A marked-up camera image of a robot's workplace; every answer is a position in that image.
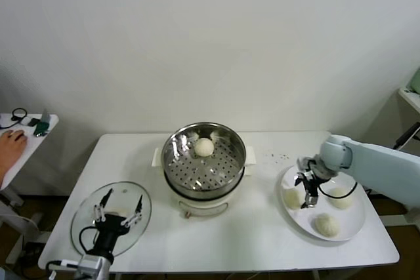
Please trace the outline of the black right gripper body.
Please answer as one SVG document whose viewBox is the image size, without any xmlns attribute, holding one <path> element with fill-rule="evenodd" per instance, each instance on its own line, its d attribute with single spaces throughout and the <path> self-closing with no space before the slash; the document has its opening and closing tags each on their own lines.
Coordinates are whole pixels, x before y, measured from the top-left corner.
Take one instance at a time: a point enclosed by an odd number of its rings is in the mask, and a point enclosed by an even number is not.
<svg viewBox="0 0 420 280">
<path fill-rule="evenodd" d="M 318 197 L 318 188 L 324 183 L 324 179 L 316 176 L 311 170 L 303 172 L 303 184 L 309 197 Z"/>
</svg>

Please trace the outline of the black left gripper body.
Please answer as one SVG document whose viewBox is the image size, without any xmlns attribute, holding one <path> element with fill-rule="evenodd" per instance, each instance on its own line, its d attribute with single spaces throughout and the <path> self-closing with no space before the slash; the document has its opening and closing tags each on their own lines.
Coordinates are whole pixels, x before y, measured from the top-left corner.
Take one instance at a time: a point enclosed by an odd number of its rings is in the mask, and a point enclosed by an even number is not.
<svg viewBox="0 0 420 280">
<path fill-rule="evenodd" d="M 121 236 L 128 234 L 129 228 L 125 226 L 126 217 L 106 213 L 105 221 L 95 224 L 98 236 L 93 245 L 93 254 L 105 258 L 116 256 L 115 247 Z"/>
</svg>

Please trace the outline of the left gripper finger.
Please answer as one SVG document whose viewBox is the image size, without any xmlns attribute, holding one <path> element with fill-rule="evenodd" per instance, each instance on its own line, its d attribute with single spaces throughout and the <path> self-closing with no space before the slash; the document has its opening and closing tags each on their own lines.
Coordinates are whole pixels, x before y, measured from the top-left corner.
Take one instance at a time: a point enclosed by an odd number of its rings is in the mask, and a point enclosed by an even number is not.
<svg viewBox="0 0 420 280">
<path fill-rule="evenodd" d="M 102 197 L 99 204 L 94 205 L 94 222 L 95 223 L 106 221 L 104 209 L 112 192 L 113 192 L 113 189 L 110 188 L 109 191 Z"/>
<path fill-rule="evenodd" d="M 142 197 L 140 196 L 140 199 L 138 200 L 137 206 L 135 208 L 134 214 L 129 216 L 128 218 L 124 219 L 121 222 L 121 226 L 124 226 L 125 228 L 130 228 L 131 226 L 135 225 L 138 221 L 142 218 Z"/>
</svg>

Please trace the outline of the bare person hand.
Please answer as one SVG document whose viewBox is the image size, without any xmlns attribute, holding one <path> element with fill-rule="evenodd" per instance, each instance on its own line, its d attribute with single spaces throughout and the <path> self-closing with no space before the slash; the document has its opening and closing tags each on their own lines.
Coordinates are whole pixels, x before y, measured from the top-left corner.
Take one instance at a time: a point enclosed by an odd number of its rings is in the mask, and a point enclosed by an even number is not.
<svg viewBox="0 0 420 280">
<path fill-rule="evenodd" d="M 0 170 L 1 181 L 21 158 L 26 149 L 28 137 L 23 130 L 8 130 L 1 135 L 0 139 Z"/>
</svg>

